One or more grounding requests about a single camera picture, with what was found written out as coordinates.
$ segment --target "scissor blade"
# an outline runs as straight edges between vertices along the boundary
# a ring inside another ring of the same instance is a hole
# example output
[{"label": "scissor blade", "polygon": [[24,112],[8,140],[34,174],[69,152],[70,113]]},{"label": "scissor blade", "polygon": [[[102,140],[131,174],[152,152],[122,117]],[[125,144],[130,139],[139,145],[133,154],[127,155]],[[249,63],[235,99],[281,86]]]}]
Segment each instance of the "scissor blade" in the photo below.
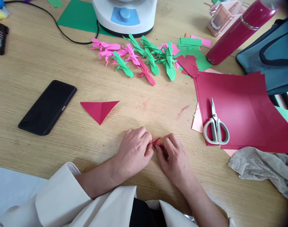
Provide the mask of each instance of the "scissor blade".
[{"label": "scissor blade", "polygon": [[216,113],[216,109],[214,107],[213,98],[211,98],[211,108],[212,108],[212,116]]}]

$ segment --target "gray cloth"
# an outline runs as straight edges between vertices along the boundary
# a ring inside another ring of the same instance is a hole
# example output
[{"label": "gray cloth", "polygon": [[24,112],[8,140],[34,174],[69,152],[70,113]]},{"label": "gray cloth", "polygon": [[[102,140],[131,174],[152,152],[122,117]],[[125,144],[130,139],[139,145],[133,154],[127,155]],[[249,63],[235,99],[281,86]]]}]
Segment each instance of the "gray cloth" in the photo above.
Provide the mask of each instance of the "gray cloth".
[{"label": "gray cloth", "polygon": [[253,147],[245,147],[230,158],[228,166],[236,171],[241,179],[269,179],[288,199],[288,155],[270,154]]}]

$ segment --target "blue bag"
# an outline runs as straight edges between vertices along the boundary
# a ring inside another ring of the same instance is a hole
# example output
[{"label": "blue bag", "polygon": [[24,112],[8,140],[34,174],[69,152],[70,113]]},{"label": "blue bag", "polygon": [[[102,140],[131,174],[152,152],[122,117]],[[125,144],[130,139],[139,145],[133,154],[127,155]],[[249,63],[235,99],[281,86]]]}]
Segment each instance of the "blue bag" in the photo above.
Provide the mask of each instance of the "blue bag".
[{"label": "blue bag", "polygon": [[269,95],[288,92],[288,17],[275,24],[254,43],[237,54],[245,74],[265,74]]}]

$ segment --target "red thermos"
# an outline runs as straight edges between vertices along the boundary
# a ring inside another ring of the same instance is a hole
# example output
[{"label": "red thermos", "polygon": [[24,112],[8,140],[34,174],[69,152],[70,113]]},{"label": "red thermos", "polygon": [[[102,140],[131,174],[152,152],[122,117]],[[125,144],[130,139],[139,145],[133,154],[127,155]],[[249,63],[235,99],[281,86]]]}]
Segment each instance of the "red thermos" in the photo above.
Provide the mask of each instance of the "red thermos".
[{"label": "red thermos", "polygon": [[270,20],[278,9],[275,0],[257,0],[233,23],[207,53],[207,60],[218,65]]}]

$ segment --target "pink pen holder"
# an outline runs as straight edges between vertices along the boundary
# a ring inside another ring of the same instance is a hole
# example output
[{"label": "pink pen holder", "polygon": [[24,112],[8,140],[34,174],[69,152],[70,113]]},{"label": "pink pen holder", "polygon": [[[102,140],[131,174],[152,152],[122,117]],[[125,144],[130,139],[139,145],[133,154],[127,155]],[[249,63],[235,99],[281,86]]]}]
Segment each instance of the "pink pen holder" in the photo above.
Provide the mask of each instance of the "pink pen holder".
[{"label": "pink pen holder", "polygon": [[220,37],[244,12],[242,1],[222,2],[207,28],[214,37]]}]

